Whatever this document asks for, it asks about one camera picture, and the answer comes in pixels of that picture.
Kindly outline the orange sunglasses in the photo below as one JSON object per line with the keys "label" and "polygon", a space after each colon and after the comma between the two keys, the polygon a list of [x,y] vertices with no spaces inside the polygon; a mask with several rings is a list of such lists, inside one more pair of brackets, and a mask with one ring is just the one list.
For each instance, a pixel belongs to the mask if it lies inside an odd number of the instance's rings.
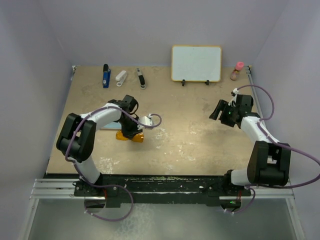
{"label": "orange sunglasses", "polygon": [[115,135],[115,138],[119,141],[132,141],[132,142],[136,142],[136,143],[142,143],[144,141],[144,133],[143,132],[140,132],[136,135],[134,135],[132,138],[128,138],[128,137],[125,137],[122,133],[121,130],[118,130],[116,132],[116,135]]}

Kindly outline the pink glasses case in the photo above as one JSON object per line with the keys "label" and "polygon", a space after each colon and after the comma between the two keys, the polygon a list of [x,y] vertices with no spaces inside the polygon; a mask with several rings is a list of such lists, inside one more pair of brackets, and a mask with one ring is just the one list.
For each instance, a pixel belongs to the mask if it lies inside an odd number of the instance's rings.
{"label": "pink glasses case", "polygon": [[102,130],[121,130],[122,126],[119,122],[111,122],[101,128]]}

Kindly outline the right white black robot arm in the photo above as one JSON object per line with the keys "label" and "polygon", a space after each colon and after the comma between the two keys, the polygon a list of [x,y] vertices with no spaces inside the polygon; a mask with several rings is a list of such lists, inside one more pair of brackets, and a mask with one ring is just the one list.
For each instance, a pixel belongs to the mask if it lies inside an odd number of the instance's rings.
{"label": "right white black robot arm", "polygon": [[284,187],[289,180],[291,151],[286,148],[289,145],[277,145],[280,142],[259,124],[261,117],[252,111],[253,105],[252,96],[236,94],[231,101],[219,100],[209,116],[223,125],[238,126],[253,143],[247,167],[230,170],[230,179],[222,183],[222,190],[228,196],[235,195],[240,186]]}

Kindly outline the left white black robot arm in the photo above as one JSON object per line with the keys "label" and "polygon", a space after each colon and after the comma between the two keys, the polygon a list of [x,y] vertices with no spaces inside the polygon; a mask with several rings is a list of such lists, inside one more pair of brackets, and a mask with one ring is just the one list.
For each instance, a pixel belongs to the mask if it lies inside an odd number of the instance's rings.
{"label": "left white black robot arm", "polygon": [[139,129],[138,116],[133,116],[139,108],[138,101],[126,95],[122,100],[112,99],[101,110],[78,115],[70,113],[62,126],[56,148],[62,152],[67,162],[74,165],[81,178],[87,181],[85,190],[91,196],[103,191],[103,177],[92,158],[96,131],[109,123],[121,125],[116,139],[121,141],[143,141],[143,130]]}

